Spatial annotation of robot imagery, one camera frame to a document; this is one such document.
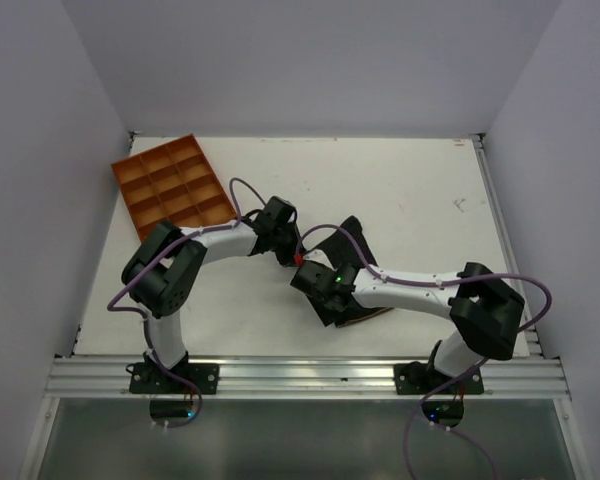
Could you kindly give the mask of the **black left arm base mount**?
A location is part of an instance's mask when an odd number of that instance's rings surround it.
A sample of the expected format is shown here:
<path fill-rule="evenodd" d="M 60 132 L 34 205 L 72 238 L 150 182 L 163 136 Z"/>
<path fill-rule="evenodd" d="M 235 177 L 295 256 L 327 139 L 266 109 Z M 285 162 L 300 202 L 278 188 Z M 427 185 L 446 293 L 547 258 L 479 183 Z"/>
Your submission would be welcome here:
<path fill-rule="evenodd" d="M 129 392 L 132 394 L 195 394 L 214 395 L 220 378 L 217 363 L 189 361 L 188 356 L 180 360 L 169 373 L 147 356 L 141 362 L 127 364 L 125 371 L 130 375 Z"/>

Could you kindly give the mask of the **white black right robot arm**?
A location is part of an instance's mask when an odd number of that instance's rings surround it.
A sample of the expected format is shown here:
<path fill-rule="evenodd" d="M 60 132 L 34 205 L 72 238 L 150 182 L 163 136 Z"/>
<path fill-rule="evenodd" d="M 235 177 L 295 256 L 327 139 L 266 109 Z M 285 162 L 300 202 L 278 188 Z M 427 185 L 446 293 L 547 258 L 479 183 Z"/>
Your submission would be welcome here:
<path fill-rule="evenodd" d="M 291 286 L 322 307 L 342 313 L 352 307 L 401 309 L 450 321 L 455 331 L 434 348 L 425 379 L 448 392 L 461 374 L 484 359 L 513 357 L 525 302 L 484 265 L 469 262 L 460 272 L 414 274 L 345 264 L 334 270 L 304 260 Z"/>

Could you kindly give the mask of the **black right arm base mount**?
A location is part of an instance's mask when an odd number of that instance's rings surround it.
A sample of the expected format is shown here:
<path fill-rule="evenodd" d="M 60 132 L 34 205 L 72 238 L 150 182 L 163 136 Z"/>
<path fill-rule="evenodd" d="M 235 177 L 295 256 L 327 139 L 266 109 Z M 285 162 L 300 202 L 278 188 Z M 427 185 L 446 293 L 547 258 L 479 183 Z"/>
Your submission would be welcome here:
<path fill-rule="evenodd" d="M 485 391 L 480 371 L 484 363 L 482 360 L 468 372 L 464 369 L 451 376 L 437 371 L 431 361 L 397 363 L 393 365 L 395 390 L 398 395 L 424 396 L 431 391 L 441 395 L 481 395 Z"/>

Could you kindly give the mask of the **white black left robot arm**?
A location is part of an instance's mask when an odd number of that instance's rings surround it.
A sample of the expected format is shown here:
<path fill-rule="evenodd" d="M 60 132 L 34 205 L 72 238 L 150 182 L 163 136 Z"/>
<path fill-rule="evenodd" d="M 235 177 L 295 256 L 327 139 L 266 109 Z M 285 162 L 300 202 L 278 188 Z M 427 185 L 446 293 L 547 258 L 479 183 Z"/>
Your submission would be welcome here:
<path fill-rule="evenodd" d="M 283 267 L 294 265 L 300 240 L 297 209 L 271 197 L 251 216 L 199 228 L 159 223 L 123 268 L 123 290 L 107 306 L 110 312 L 141 316 L 147 356 L 155 363 L 152 379 L 165 392 L 181 390 L 188 369 L 179 310 L 200 269 L 220 260 L 273 253 Z"/>

